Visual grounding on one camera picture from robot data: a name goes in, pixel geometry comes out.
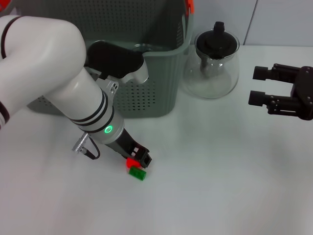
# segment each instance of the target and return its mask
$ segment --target orange object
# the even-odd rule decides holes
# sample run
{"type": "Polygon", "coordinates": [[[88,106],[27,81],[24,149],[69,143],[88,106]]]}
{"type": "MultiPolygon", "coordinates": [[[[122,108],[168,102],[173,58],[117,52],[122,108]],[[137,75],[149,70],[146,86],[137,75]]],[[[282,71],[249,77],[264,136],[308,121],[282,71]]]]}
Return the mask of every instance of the orange object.
{"type": "Polygon", "coordinates": [[[190,9],[191,14],[195,12],[193,0],[186,0],[186,7],[187,7],[186,15],[189,15],[189,9],[190,9]]]}
{"type": "Polygon", "coordinates": [[[132,158],[127,158],[126,166],[127,168],[131,168],[132,166],[137,167],[137,168],[141,167],[140,163],[132,158]]]}
{"type": "Polygon", "coordinates": [[[0,0],[1,9],[5,9],[11,0],[0,0]]]}

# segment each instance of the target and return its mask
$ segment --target black stripe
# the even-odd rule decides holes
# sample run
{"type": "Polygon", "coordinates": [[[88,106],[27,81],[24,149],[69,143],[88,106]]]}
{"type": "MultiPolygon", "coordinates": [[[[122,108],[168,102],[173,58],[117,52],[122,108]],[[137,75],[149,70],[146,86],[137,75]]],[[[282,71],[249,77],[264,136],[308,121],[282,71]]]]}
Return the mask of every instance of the black stripe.
{"type": "Polygon", "coordinates": [[[90,115],[90,116],[87,117],[87,118],[80,119],[80,120],[78,120],[78,119],[70,119],[70,118],[69,118],[69,119],[70,119],[71,121],[73,121],[73,122],[88,121],[88,120],[92,119],[93,117],[95,117],[95,116],[100,112],[100,110],[102,109],[103,104],[104,104],[104,92],[102,91],[102,101],[101,101],[101,104],[100,104],[99,108],[98,108],[92,115],[90,115]]]}
{"type": "Polygon", "coordinates": [[[91,122],[83,123],[83,124],[79,124],[79,123],[76,123],[76,122],[73,122],[73,123],[75,123],[78,126],[90,126],[90,125],[93,125],[94,123],[96,123],[98,120],[100,120],[103,117],[103,115],[106,113],[106,111],[108,109],[108,103],[109,103],[109,99],[108,99],[107,94],[104,93],[104,95],[106,97],[106,106],[104,107],[102,113],[95,120],[93,120],[91,122]]]}
{"type": "Polygon", "coordinates": [[[106,128],[110,124],[110,122],[112,121],[113,117],[114,117],[114,106],[112,106],[111,117],[110,117],[110,119],[107,121],[107,123],[104,126],[100,127],[99,129],[97,129],[95,131],[85,131],[83,129],[81,129],[81,130],[84,131],[84,132],[87,132],[87,133],[96,133],[96,132],[102,131],[104,128],[106,128]]]}
{"type": "Polygon", "coordinates": [[[7,123],[10,119],[10,115],[5,106],[1,102],[0,102],[0,113],[4,117],[5,123],[7,123]]]}
{"type": "Polygon", "coordinates": [[[2,58],[6,58],[6,54],[5,54],[5,49],[4,49],[4,42],[5,42],[5,37],[6,37],[6,34],[9,30],[9,27],[17,20],[19,19],[20,17],[22,16],[17,16],[15,17],[14,19],[10,20],[10,22],[6,25],[6,27],[4,28],[3,30],[3,33],[2,33],[2,36],[1,36],[1,56],[2,58]]]}

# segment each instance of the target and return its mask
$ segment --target cable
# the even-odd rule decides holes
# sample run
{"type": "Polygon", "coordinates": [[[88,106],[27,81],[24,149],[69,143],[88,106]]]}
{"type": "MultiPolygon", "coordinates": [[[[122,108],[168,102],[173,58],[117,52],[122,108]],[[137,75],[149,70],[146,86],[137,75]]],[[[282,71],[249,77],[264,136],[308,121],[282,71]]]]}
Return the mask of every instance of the cable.
{"type": "Polygon", "coordinates": [[[89,137],[89,139],[90,139],[90,141],[92,142],[93,146],[96,148],[97,153],[98,153],[98,156],[97,156],[97,157],[94,156],[94,155],[93,155],[88,149],[86,149],[86,148],[83,148],[83,149],[82,149],[82,152],[83,152],[83,153],[85,152],[84,155],[87,156],[87,157],[89,157],[90,159],[96,160],[96,159],[98,159],[98,158],[100,157],[100,150],[99,150],[97,144],[93,141],[93,139],[92,139],[91,137],[89,137]]]}

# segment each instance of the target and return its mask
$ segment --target gray plastic basket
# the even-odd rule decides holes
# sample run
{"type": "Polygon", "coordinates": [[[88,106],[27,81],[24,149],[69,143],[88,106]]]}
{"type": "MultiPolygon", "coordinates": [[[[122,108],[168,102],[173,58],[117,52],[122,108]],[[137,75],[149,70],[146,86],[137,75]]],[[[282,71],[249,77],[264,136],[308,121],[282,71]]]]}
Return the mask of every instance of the gray plastic basket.
{"type": "MultiPolygon", "coordinates": [[[[107,42],[146,50],[149,79],[142,85],[120,84],[115,107],[125,118],[160,117],[169,113],[177,95],[183,55],[192,36],[193,14],[186,0],[15,0],[22,15],[70,21],[86,47],[107,42]]],[[[28,105],[36,112],[61,114],[40,97],[28,105]]]]}

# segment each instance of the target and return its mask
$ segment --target green lego brick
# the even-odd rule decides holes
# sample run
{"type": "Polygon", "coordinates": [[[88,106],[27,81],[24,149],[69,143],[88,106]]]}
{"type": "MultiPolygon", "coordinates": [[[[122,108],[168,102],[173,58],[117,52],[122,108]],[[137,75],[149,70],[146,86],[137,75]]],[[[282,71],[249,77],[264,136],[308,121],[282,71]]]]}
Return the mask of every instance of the green lego brick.
{"type": "Polygon", "coordinates": [[[141,170],[135,166],[132,166],[128,173],[140,180],[144,180],[147,174],[144,170],[141,170]]]}

